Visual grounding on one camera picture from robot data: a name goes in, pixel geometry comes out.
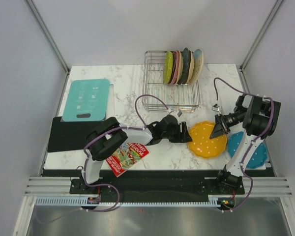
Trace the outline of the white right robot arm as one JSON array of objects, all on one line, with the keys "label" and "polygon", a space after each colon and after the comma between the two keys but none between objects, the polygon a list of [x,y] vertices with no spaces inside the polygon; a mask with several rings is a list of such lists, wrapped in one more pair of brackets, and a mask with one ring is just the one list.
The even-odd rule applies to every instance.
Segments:
[{"label": "white right robot arm", "polygon": [[281,103],[256,95],[241,95],[233,113],[215,115],[215,125],[209,136],[218,138],[230,133],[230,128],[241,123],[243,136],[232,159],[219,171],[216,190],[228,193],[240,188],[244,171],[258,146],[271,136],[277,126]]}]

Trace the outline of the orange polka dot plate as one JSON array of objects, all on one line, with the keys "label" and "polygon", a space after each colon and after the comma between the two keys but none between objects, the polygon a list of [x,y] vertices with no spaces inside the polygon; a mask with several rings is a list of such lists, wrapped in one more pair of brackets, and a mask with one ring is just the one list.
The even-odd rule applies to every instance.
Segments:
[{"label": "orange polka dot plate", "polygon": [[218,157],[225,151],[228,141],[225,134],[217,138],[209,138],[214,125],[214,122],[202,121],[190,128],[189,134],[192,141],[188,143],[188,148],[194,155],[210,159]]}]

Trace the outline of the wire dish rack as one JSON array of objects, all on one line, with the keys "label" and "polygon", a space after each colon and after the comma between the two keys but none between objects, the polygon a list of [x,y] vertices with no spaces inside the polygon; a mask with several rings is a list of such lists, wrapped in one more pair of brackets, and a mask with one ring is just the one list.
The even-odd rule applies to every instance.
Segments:
[{"label": "wire dish rack", "polygon": [[142,93],[154,95],[172,110],[193,112],[200,107],[199,83],[170,85],[163,83],[165,51],[146,51]]}]

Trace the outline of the green polka dot plate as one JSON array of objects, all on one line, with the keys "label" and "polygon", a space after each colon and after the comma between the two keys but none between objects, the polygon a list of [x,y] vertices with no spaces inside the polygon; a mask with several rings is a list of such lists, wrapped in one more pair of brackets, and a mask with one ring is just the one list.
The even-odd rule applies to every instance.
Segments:
[{"label": "green polka dot plate", "polygon": [[163,83],[169,84],[171,82],[171,76],[173,71],[174,56],[171,51],[167,51],[165,54],[164,66],[163,66]]}]

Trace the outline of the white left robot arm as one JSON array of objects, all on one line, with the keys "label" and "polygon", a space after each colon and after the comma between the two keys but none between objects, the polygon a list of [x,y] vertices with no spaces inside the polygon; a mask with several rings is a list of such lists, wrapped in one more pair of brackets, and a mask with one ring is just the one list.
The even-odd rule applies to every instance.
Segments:
[{"label": "white left robot arm", "polygon": [[136,143],[144,146],[159,144],[162,140],[170,143],[189,143],[192,138],[186,122],[179,120],[179,115],[168,114],[160,121],[154,121],[143,127],[120,124],[115,117],[101,121],[86,137],[83,151],[87,156],[81,171],[81,188],[87,193],[94,193],[103,162],[124,143]]}]

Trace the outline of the pink polka dot plate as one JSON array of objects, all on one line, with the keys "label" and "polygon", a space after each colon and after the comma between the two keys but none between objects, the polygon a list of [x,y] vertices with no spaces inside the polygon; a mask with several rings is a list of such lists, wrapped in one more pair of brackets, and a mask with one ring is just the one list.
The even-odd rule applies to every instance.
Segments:
[{"label": "pink polka dot plate", "polygon": [[179,70],[179,61],[180,61],[180,51],[176,50],[173,53],[175,60],[174,60],[174,64],[173,64],[173,72],[172,72],[172,79],[170,84],[175,84],[177,82],[177,78],[178,78],[178,70]]}]

